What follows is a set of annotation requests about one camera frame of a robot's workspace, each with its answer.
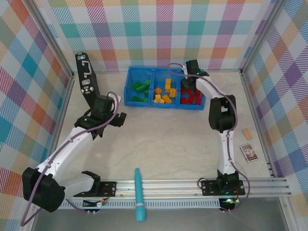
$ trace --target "yellow block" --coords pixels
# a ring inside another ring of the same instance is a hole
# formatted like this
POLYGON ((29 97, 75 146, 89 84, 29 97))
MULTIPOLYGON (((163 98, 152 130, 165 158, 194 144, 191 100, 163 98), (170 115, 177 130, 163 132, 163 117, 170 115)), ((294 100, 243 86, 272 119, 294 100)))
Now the yellow block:
POLYGON ((154 99, 154 103, 164 103, 163 99, 154 99))
POLYGON ((155 91, 155 93, 156 93, 157 95, 159 95, 160 93, 162 93, 162 90, 161 90, 160 88, 156 88, 154 91, 155 91))
POLYGON ((170 97, 175 98, 177 95, 177 90, 175 88, 170 89, 170 97))
POLYGON ((167 95, 164 95, 163 99, 165 100, 166 103, 172 103, 172 100, 167 95))
POLYGON ((170 92, 171 89, 171 84, 166 84, 165 85, 165 92, 170 92))
POLYGON ((171 79, 170 78, 166 78, 166 84, 171 84, 171 79))

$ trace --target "blue plastic bin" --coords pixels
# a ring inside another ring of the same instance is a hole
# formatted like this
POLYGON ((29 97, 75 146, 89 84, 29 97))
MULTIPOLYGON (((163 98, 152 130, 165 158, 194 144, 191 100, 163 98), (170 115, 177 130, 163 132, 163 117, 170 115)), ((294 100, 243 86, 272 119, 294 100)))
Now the blue plastic bin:
MULTIPOLYGON (((172 68, 173 72, 183 73, 180 68, 172 68)), ((186 109, 186 110, 204 110, 205 107, 205 96, 201 93, 201 104, 196 104, 196 99, 194 99, 193 104, 181 104, 180 98, 186 97, 188 99, 188 94, 182 94, 180 91, 180 81, 184 77, 171 74, 165 67, 146 67, 146 66, 130 66, 128 69, 126 84, 124 88, 124 103, 125 106, 133 107, 159 107, 159 108, 176 108, 176 109, 186 109), (170 97, 172 103, 154 103, 155 92, 154 89, 160 88, 162 90, 161 96, 165 94, 169 96, 169 92, 165 92, 166 78, 171 79, 171 88, 177 89, 177 95, 175 98, 170 97), (134 102, 132 98, 137 96, 139 98, 145 98, 144 92, 137 93, 132 89, 132 85, 137 81, 142 84, 147 80, 151 80, 149 88, 149 96, 147 103, 144 102, 134 102)))

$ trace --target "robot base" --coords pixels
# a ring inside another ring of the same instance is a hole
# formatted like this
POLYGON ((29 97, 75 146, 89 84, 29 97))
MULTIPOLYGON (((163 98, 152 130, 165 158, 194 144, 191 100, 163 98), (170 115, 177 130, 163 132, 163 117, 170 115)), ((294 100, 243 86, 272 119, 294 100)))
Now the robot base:
POLYGON ((245 195, 245 188, 244 188, 242 180, 239 180, 238 185, 234 187, 234 190, 230 190, 230 191, 228 191, 228 193, 222 193, 221 192, 221 190, 218 187, 218 183, 217 183, 216 180, 203 180, 203 181, 201 181, 201 188, 202 188, 202 195, 203 196, 245 195))

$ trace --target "plaid wall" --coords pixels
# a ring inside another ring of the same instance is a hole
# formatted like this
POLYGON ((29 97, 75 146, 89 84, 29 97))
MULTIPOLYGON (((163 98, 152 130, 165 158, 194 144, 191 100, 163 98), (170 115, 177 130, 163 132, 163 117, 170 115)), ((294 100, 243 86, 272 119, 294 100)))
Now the plaid wall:
POLYGON ((190 59, 205 69, 238 69, 275 1, 48 0, 50 9, 36 2, 71 64, 70 53, 85 51, 94 70, 118 71, 190 59))
POLYGON ((270 1, 270 4, 269 4, 268 8, 266 9, 265 14, 263 15, 261 22, 260 22, 257 30, 255 31, 255 34, 254 34, 252 40, 250 41, 250 44, 249 44, 249 46, 248 46, 248 48, 247 48, 247 50, 245 52, 244 58, 241 61, 239 69, 243 68, 243 66, 244 66, 244 64, 246 62, 246 59, 247 59, 248 55, 250 54, 251 49, 256 44, 257 39, 259 37, 259 34, 260 34, 261 30, 263 29, 263 27, 265 26, 265 22, 268 19, 268 17, 269 17, 269 15, 270 15, 270 13, 271 13, 271 11, 272 11, 272 9, 273 9, 273 7, 274 7, 276 2, 277 2, 277 0, 271 0, 270 1))
POLYGON ((0 5, 0 230, 14 231, 22 173, 50 150, 68 78, 22 1, 0 5))
POLYGON ((308 1, 289 0, 248 71, 279 177, 308 225, 308 1))

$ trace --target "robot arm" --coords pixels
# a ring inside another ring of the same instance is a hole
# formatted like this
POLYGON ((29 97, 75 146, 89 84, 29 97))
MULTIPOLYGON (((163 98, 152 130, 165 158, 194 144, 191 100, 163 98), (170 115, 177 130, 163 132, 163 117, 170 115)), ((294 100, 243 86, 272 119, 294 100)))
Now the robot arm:
POLYGON ((232 128, 236 123, 236 114, 230 101, 236 109, 235 97, 220 91, 209 74, 199 69, 197 60, 186 62, 186 67, 183 66, 182 70, 185 74, 185 78, 181 80, 183 87, 200 90, 210 99, 208 121, 211 128, 218 131, 218 177, 215 181, 206 180, 203 195, 244 194, 244 188, 241 188, 243 182, 239 180, 233 153, 232 128))
POLYGON ((24 198, 49 212, 55 211, 64 199, 73 195, 81 192, 95 195, 98 192, 101 183, 98 175, 83 171, 62 180, 63 174, 85 147, 98 135, 103 136, 106 125, 121 127, 126 119, 125 113, 117 113, 120 97, 112 92, 106 96, 99 94, 96 75, 91 71, 87 54, 77 54, 76 62, 80 87, 90 109, 77 120, 69 136, 47 160, 36 169, 28 167, 23 172, 24 198))
MULTIPOLYGON (((204 78, 206 78, 207 80, 212 82, 210 77, 205 76, 204 78)), ((219 105, 219 102, 220 102, 219 99, 221 99, 221 95, 218 94, 217 91, 208 82, 206 82, 204 79, 198 78, 196 80, 196 88, 198 90, 200 90, 206 96, 207 99, 215 99, 211 103, 215 104, 216 102, 218 102, 218 105, 214 106, 214 107, 216 107, 216 109, 218 109, 218 110, 221 110, 221 106, 219 105)), ((214 110, 215 109, 213 109, 213 105, 212 105, 212 108, 210 107, 210 112, 209 112, 210 113, 210 115, 209 115, 209 123, 210 123, 212 129, 217 130, 216 129, 216 127, 218 127, 218 123, 216 123, 217 122, 217 115, 215 115, 215 114, 217 114, 217 112, 214 111, 214 110)), ((219 132, 219 134, 218 134, 219 135, 219 144, 218 145, 219 145, 219 148, 220 148, 218 170, 222 174, 233 174, 235 172, 235 169, 231 165, 230 160, 229 160, 229 156, 228 156, 227 132, 228 132, 228 129, 224 129, 222 132, 219 132)), ((229 148, 230 148, 230 156, 231 156, 231 161, 232 162, 234 162, 233 133, 234 133, 233 131, 231 131, 229 133, 229 139, 230 139, 229 148)))

